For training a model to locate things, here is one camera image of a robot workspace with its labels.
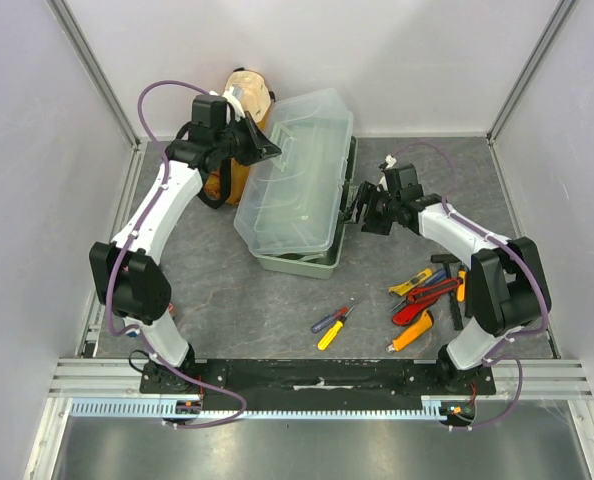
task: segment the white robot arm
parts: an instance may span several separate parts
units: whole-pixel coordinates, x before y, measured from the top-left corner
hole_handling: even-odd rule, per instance
[[[134,326],[127,333],[139,333],[168,364],[179,367],[194,360],[192,348],[179,334],[168,311],[170,284],[159,263],[172,229],[186,205],[202,192],[209,174],[230,165],[236,158],[242,165],[252,165],[281,153],[257,128],[249,112],[242,112],[232,95],[198,95],[193,101],[192,120],[184,125],[166,148],[166,167],[162,164],[148,195],[128,224],[110,244],[97,242],[90,251],[90,263],[97,295],[106,304],[112,288],[112,311],[122,317],[126,326]],[[182,137],[188,134],[188,140]],[[159,198],[151,205],[151,200]],[[147,208],[143,223],[136,229],[138,219]],[[121,268],[110,286],[111,270],[119,253],[129,245]]]

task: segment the aluminum frame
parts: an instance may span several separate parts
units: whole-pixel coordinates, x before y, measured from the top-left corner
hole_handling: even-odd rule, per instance
[[[135,365],[142,366],[146,360],[135,360]],[[594,479],[594,401],[590,386],[582,365],[577,360],[523,360],[524,388],[520,399],[529,402],[549,400],[567,400],[574,419],[574,428],[586,458],[589,471]],[[516,388],[517,366],[514,361],[502,361],[493,367],[497,386],[495,395],[481,395],[479,401],[508,402]],[[82,399],[94,400],[131,400],[132,405],[153,405],[153,401],[166,403],[170,400],[193,400],[196,395],[144,395],[139,392],[141,376],[130,368],[123,359],[61,359],[55,370],[55,376],[48,393],[44,415],[37,432],[35,445],[28,462],[25,479],[51,478],[55,462],[64,437],[66,422],[73,402]],[[424,396],[422,401],[461,401],[466,396]],[[295,418],[295,412],[279,412],[272,418]],[[406,420],[406,415],[397,413],[389,416],[388,412],[376,412],[377,417],[392,420]],[[115,411],[112,416],[121,417]],[[125,417],[134,417],[128,412]],[[271,418],[268,415],[251,416],[251,419]],[[335,418],[353,418],[353,414],[336,412]],[[300,415],[302,419],[326,418],[313,412],[312,415]]]
[[[488,139],[494,143],[499,134],[503,130],[506,122],[515,111],[515,107],[521,101],[521,98],[524,95],[524,92],[528,88],[530,81],[533,79],[537,69],[543,63],[546,55],[548,54],[550,47],[552,46],[553,42],[555,41],[557,34],[563,27],[566,19],[570,16],[570,13],[573,10],[573,7],[577,4],[577,0],[560,0],[557,6],[555,7],[555,11],[550,16],[544,31],[542,32],[539,40],[537,40],[537,44],[533,48],[530,56],[528,57],[528,61],[524,65],[524,68],[519,73],[519,77],[515,81],[513,88],[511,89],[504,105],[501,107],[501,110],[497,114],[497,118],[493,122],[490,130],[488,131]]]
[[[123,136],[131,145],[138,145],[139,137],[135,133],[135,130],[133,129],[128,117],[126,116],[126,113],[124,112],[124,109],[121,107],[121,104],[115,95],[115,92],[110,86],[110,82],[106,78],[104,71],[95,58],[95,55],[90,48],[90,45],[86,41],[86,37],[79,27],[77,20],[75,20],[75,16],[70,10],[68,3],[66,0],[46,0],[46,3],[48,3],[52,9],[57,21],[60,23],[64,33],[75,49],[77,56],[88,72],[90,79],[110,109],[110,112],[115,118],[117,125],[121,129]]]

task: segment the gray wall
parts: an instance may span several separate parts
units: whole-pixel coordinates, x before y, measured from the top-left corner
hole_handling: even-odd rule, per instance
[[[594,393],[594,0],[573,11],[498,146],[540,246],[556,339],[582,360]]]
[[[129,153],[46,2],[0,2],[0,479],[74,351]]]
[[[144,85],[169,77],[221,91],[243,65],[278,99],[335,87],[356,134],[388,136],[488,130],[557,0],[68,3],[142,135]],[[174,135],[191,99],[153,92],[153,131]]]

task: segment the black mounting plate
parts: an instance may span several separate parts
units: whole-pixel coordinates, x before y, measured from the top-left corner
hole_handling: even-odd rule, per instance
[[[470,380],[448,390],[437,383],[433,362],[415,360],[211,359],[196,361],[184,373],[239,393],[251,411],[419,409],[423,395],[472,393]],[[482,368],[475,381],[479,395],[495,394],[489,368]],[[149,361],[144,366],[139,391],[184,395],[199,393],[199,388]],[[239,402],[208,390],[203,408],[237,410]]]

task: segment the purple cable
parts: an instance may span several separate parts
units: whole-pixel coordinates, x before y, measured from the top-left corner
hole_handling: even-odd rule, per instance
[[[499,350],[501,350],[504,346],[506,346],[506,343],[510,343],[510,342],[514,341],[514,339],[517,337],[537,335],[537,334],[543,333],[546,330],[548,330],[548,325],[550,324],[550,319],[548,317],[548,307],[546,306],[546,299],[544,298],[544,294],[541,291],[541,288],[539,288],[539,284],[537,283],[537,279],[535,278],[535,275],[533,275],[533,272],[530,271],[530,268],[528,268],[528,265],[526,265],[526,263],[524,263],[524,261],[521,259],[521,257],[519,255],[517,255],[508,245],[502,243],[500,240],[498,240],[494,236],[491,235],[489,237],[486,237],[486,235],[488,235],[487,232],[485,232],[484,230],[479,228],[476,224],[474,224],[467,218],[458,214],[457,211],[450,210],[450,208],[448,207],[448,194],[452,193],[452,191],[455,189],[456,183],[457,183],[457,168],[456,168],[453,160],[450,158],[450,156],[443,149],[441,149],[437,145],[434,145],[434,144],[426,142],[426,141],[418,141],[418,142],[410,143],[410,144],[400,148],[392,156],[396,157],[397,155],[403,153],[405,150],[407,150],[411,147],[414,147],[414,146],[426,146],[426,147],[432,148],[433,150],[438,152],[442,157],[444,157],[444,160],[446,160],[446,162],[448,163],[448,165],[450,167],[450,172],[451,172],[450,188],[444,195],[442,195],[442,198],[441,198],[441,203],[442,203],[442,206],[444,207],[444,211],[450,217],[454,218],[455,221],[457,221],[464,227],[468,228],[472,232],[476,233],[480,237],[488,238],[489,242],[491,242],[492,244],[501,248],[501,250],[503,252],[505,252],[517,265],[519,265],[519,268],[521,269],[521,271],[524,273],[524,275],[528,279],[528,283],[530,284],[530,287],[532,288],[533,292],[535,293],[535,296],[537,297],[537,303],[539,304],[539,311],[541,313],[542,322],[541,322],[541,326],[539,328],[536,328],[533,330],[526,330],[526,331],[520,330],[519,332],[511,333],[508,336],[506,336],[506,338],[504,338],[502,341],[500,341],[497,345],[495,345],[488,353],[486,353],[486,355],[484,355],[484,358],[482,359],[482,363],[487,367],[492,367],[493,365],[496,365],[497,363],[499,363],[501,360],[504,360],[504,359],[515,360],[515,362],[517,362],[517,369],[518,369],[517,392],[515,393],[515,397],[513,398],[512,402],[510,403],[510,405],[508,406],[506,411],[504,413],[502,413],[501,415],[499,415],[495,418],[492,418],[490,420],[487,420],[485,422],[482,422],[480,424],[474,425],[474,426],[453,427],[454,430],[458,430],[458,431],[469,431],[469,432],[475,431],[475,430],[479,430],[481,428],[487,427],[489,425],[493,425],[501,420],[504,420],[517,407],[517,404],[519,402],[519,397],[521,395],[521,390],[524,385],[524,370],[522,368],[520,360],[515,357],[499,357],[499,358],[491,358],[491,357],[493,357]]]
[[[150,342],[148,342],[146,337],[144,337],[144,342],[146,343],[146,347],[148,348],[148,351],[151,352],[152,354],[156,354],[155,349],[152,347]],[[239,400],[241,402],[240,409],[228,417],[220,418],[218,420],[213,420],[212,422],[193,423],[191,425],[180,425],[180,424],[174,424],[171,422],[165,422],[166,425],[168,425],[169,427],[173,427],[173,428],[181,429],[181,430],[197,430],[199,428],[217,427],[219,425],[225,425],[227,423],[234,421],[235,419],[237,419],[237,417],[241,416],[246,411],[246,408],[248,408],[248,403],[246,402],[246,399],[244,397],[242,397],[241,395],[239,395],[238,393],[233,392],[231,390],[226,390],[225,388],[217,387],[216,385],[211,385],[210,383],[202,382],[201,380],[196,380],[192,377],[189,377],[185,373],[183,373],[180,370],[178,370],[177,368],[175,368],[173,365],[171,365],[165,359],[161,358],[161,356],[159,356],[159,355],[157,356],[157,360],[159,360],[163,366],[165,366],[168,370],[170,370],[172,373],[177,375],[182,380],[193,383],[199,387],[204,387],[208,390],[213,390],[215,392],[223,393],[224,395],[228,395],[230,397],[236,398],[237,400]]]
[[[157,140],[157,137],[155,137],[155,134],[148,127],[148,124],[146,123],[146,119],[144,117],[144,108],[143,108],[144,107],[144,98],[146,98],[146,95],[148,94],[148,92],[150,92],[154,88],[160,87],[162,85],[178,85],[181,87],[189,88],[191,90],[195,90],[198,93],[203,93],[206,95],[208,94],[208,92],[206,90],[196,87],[195,85],[191,85],[190,83],[180,82],[177,80],[161,80],[159,82],[155,82],[155,83],[147,86],[144,89],[144,91],[141,92],[141,95],[139,95],[139,100],[137,101],[137,114],[139,115],[139,121],[140,121],[142,127],[144,127],[144,130],[146,131],[146,135],[148,135],[148,138],[150,138],[150,140],[155,144],[155,146],[157,146],[157,148],[159,149],[159,152],[161,153],[161,161],[164,164],[164,176],[161,180],[161,183],[159,184],[159,188],[155,192],[155,195],[153,195],[153,198],[151,198],[150,202],[148,202],[148,204],[144,208],[144,211],[141,213],[141,215],[135,222],[135,226],[133,227],[134,232],[139,232],[139,229],[141,228],[142,224],[146,220],[146,217],[148,217],[148,214],[151,212],[151,210],[157,203],[157,200],[159,200],[159,197],[161,197],[161,195],[162,195],[163,189],[161,187],[166,184],[166,182],[168,181],[168,177],[170,176],[170,160],[169,160],[168,156],[166,155],[166,147],[163,144],[163,142],[160,142],[159,140]],[[121,268],[121,263],[123,262],[124,257],[126,256],[126,252],[128,252],[128,249],[130,248],[130,245],[132,244],[132,242],[135,238],[136,237],[131,233],[128,236],[128,238],[126,239],[126,243],[120,250],[119,255],[117,256],[117,260],[115,260],[113,268],[110,272],[110,278],[108,280],[108,291],[106,292],[106,320],[108,322],[108,330],[110,331],[110,334],[113,337],[119,337],[120,335],[124,335],[126,332],[128,332],[130,330],[136,330],[136,327],[129,325],[129,326],[124,327],[121,330],[117,331],[117,329],[115,328],[115,325],[114,325],[113,313],[112,313],[113,312],[113,292],[115,291],[115,283],[117,281],[117,275],[119,273],[119,269]],[[157,360],[159,362],[161,362],[162,365],[164,365],[168,370],[170,370],[173,374],[177,375],[182,380],[193,383],[197,386],[206,388],[208,390],[213,390],[216,392],[223,393],[224,395],[229,395],[233,398],[236,398],[237,400],[239,400],[241,402],[241,408],[239,409],[239,411],[237,411],[233,415],[226,417],[226,418],[221,418],[219,420],[214,420],[212,422],[192,424],[192,425],[174,425],[171,423],[166,423],[167,425],[173,426],[175,428],[186,429],[186,430],[216,427],[218,425],[224,425],[226,423],[232,422],[233,420],[235,420],[237,417],[239,417],[246,411],[248,404],[246,403],[246,400],[244,399],[244,397],[242,397],[238,393],[231,392],[230,390],[226,390],[225,388],[220,388],[215,385],[211,385],[209,383],[202,382],[200,380],[195,380],[194,378],[191,378],[188,375],[182,373],[177,368],[175,368],[173,365],[171,365],[169,362],[167,362],[164,358],[162,358],[161,355],[159,355],[155,351],[155,349],[152,347],[152,345],[148,342],[148,339],[146,339],[146,337],[143,337],[143,338],[144,338],[144,342],[146,343],[146,346],[148,347],[149,352],[152,355],[156,356]]]

